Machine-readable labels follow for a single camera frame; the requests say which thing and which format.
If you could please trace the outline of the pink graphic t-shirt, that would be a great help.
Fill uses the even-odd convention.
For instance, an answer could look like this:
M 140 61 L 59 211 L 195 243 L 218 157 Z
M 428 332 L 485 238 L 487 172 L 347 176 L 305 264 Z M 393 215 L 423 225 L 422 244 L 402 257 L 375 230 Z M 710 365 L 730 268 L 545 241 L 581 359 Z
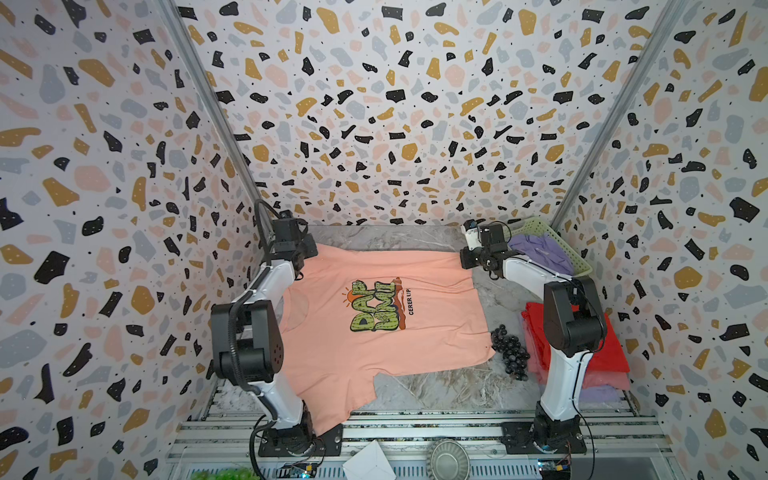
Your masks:
M 493 354 L 471 271 L 440 251 L 321 245 L 284 295 L 281 369 L 319 435 L 375 400 L 379 374 L 475 366 Z

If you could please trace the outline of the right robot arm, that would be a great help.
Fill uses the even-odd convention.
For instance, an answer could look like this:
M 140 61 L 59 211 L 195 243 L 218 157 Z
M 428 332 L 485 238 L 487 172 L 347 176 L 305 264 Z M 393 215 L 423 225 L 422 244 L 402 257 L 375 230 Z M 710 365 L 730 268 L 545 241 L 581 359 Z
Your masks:
M 547 383 L 532 421 L 501 425 L 506 452 L 586 452 L 579 395 L 589 362 L 608 332 L 594 281 L 559 273 L 511 249 L 498 222 L 467 220 L 462 233 L 467 242 L 460 251 L 464 269 L 481 267 L 490 278 L 517 283 L 543 303 L 543 330 L 550 346 Z

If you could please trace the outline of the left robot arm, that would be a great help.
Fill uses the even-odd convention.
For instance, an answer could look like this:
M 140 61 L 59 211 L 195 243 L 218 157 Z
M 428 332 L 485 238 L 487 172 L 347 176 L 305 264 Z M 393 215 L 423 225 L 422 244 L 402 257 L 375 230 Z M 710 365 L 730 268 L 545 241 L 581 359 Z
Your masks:
M 312 447 L 315 434 L 308 407 L 280 373 L 286 350 L 275 308 L 318 251 L 308 223 L 290 211 L 260 200 L 254 213 L 262 263 L 243 294 L 211 309 L 213 368 L 260 404 L 261 452 L 298 456 Z

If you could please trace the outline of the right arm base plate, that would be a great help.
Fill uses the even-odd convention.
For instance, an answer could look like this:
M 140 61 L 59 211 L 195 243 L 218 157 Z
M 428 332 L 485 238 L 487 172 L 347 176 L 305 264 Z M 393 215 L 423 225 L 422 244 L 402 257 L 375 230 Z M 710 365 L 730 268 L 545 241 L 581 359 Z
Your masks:
M 508 454 L 584 454 L 587 446 L 580 430 L 580 421 L 547 420 L 506 422 L 501 424 L 500 441 Z

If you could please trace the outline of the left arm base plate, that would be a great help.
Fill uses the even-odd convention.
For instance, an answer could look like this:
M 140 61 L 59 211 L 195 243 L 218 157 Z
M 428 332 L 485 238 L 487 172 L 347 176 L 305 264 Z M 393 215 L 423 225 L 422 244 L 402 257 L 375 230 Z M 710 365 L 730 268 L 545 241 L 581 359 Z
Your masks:
M 309 455 L 338 457 L 343 445 L 344 426 L 338 424 L 322 435 L 311 433 L 305 425 L 288 429 L 270 428 L 264 432 L 258 456 L 303 458 Z

